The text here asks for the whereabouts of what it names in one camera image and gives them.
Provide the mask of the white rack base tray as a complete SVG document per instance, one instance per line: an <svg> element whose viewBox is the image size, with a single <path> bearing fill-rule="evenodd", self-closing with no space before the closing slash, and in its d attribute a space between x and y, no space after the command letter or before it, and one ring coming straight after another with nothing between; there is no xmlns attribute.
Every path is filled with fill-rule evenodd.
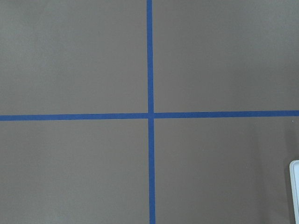
<svg viewBox="0 0 299 224"><path fill-rule="evenodd" d="M292 200L294 208L295 223L299 224L299 161L294 160L289 165L290 180L292 188Z"/></svg>

